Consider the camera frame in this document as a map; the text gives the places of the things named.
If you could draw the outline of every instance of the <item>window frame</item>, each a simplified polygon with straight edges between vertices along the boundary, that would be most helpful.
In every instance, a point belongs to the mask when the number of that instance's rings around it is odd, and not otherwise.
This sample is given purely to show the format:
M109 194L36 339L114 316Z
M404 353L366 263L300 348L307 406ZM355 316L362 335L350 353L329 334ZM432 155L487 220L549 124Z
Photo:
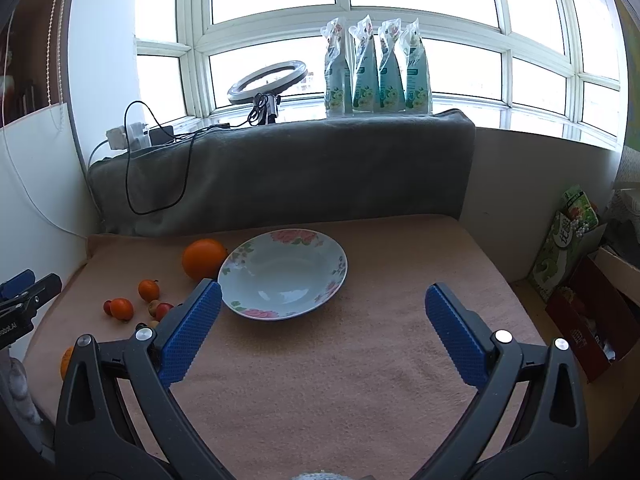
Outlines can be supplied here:
M508 1L494 0L494 3L498 27L426 10L396 7L352 7L350 0L335 0L334 4L271 10L213 24L211 0L176 0L178 42L170 43L136 38L136 46L138 54L179 58L187 114L188 116L205 118L216 113L209 56L271 41L318 36L319 29L336 16L343 16L347 23L352 24L369 14L374 28L384 20L401 18L402 22L407 24L418 17L424 38L451 41L500 53L502 99L495 103L502 105L501 128L510 128L511 109L535 114L541 112L538 108L513 103L513 58L516 57L566 78L564 114L556 114L546 110L544 113L548 116L557 116L559 120L580 124L583 128L593 128L582 122L583 83L589 82L619 91L621 120L618 131L615 134L609 134L597 128L593 129L605 136L615 136L617 138L616 144L621 146L626 130L628 97L624 48L618 49L620 80L585 73L582 66L580 31L573 0L556 0L564 54L513 32ZM615 2L614 0L606 0L606 3L612 15L616 40L619 45L624 45ZM348 61L353 63L353 52L348 52ZM471 98L470 100L479 103L485 101L482 98Z

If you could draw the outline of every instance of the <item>silver bolt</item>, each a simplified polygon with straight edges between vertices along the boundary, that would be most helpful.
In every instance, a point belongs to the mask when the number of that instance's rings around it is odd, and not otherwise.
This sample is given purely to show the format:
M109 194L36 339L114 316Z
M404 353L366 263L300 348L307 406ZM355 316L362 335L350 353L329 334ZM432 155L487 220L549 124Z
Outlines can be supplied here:
M507 330L498 330L498 332L495 333L495 338L501 343L505 343L505 344L513 341L513 336L511 335L511 332L508 332Z
M136 339L138 341L146 341L154 334L154 331L148 327L141 328L136 332Z
M569 349L569 343L566 341L566 339L562 339L561 337L556 339L554 341L554 344L556 345L556 348L558 348L560 350L568 350Z
M87 346L91 342L91 336L88 334L81 335L78 338L78 346Z

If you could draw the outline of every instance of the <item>blue textured pad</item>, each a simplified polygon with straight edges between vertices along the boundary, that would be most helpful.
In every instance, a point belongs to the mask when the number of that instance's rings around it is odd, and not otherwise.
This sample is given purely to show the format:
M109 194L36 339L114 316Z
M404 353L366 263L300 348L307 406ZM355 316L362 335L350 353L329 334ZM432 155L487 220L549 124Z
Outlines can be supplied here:
M462 380L470 386L483 388L489 379L484 351L436 285L427 289L424 307Z
M217 282L211 282L182 318L180 325L162 347L158 372L162 386L168 388L184 379L193 358L218 317L221 302L220 286Z
M24 270L8 282L0 285L0 300L12 300L27 290L36 282L36 275L32 270Z

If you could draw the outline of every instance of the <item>brown cloth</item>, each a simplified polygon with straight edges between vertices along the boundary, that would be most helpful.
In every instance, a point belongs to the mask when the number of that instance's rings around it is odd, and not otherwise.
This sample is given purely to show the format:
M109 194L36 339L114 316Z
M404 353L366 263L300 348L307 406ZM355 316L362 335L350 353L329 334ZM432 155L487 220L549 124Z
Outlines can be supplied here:
M171 390L239 479L282 480L319 470L409 478L476 392L460 379L425 315L427 287L447 283L492 330L510 330L527 343L540 337L497 269L451 218L309 227L333 237L347 254L349 270L338 293L321 308L281 322L245 319L223 306L185 380ZM215 237L232 250L265 231ZM79 335L127 338L137 322L150 320L137 295L140 280L158 280L161 299L170 303L187 297L194 283L182 272L180 255L190 239L91 240L91 259L48 311L25 360L34 400L47 415L56 415L60 358ZM134 303L129 323L102 310L105 300L118 296ZM146 449L161 456L122 382ZM514 414L511 407L510 420ZM499 429L503 442L508 428Z

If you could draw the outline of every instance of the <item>bowl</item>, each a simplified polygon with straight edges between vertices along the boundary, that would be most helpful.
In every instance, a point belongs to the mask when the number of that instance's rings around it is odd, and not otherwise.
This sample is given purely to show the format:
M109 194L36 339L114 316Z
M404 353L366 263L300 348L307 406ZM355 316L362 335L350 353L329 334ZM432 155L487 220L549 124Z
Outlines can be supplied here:
M276 321L315 310L346 275L347 256L333 238L308 229L279 229L229 254L218 283L223 301L236 314Z

